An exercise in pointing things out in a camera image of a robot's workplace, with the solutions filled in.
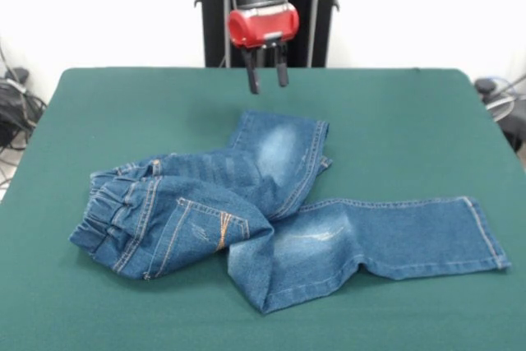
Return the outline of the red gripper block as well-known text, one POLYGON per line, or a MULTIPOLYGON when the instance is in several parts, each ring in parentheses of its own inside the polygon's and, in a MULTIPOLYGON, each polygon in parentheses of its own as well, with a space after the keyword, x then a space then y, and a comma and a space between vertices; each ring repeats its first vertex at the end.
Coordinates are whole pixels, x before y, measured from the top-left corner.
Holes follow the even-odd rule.
MULTIPOLYGON (((260 94, 260 80, 256 71, 256 50, 270 41, 287 42, 299 29, 299 15, 292 3, 268 7, 235 9, 228 16, 228 30, 234 46, 242 48, 250 92, 260 94)), ((275 68, 281 87, 288 85, 287 44, 275 45, 275 68)))

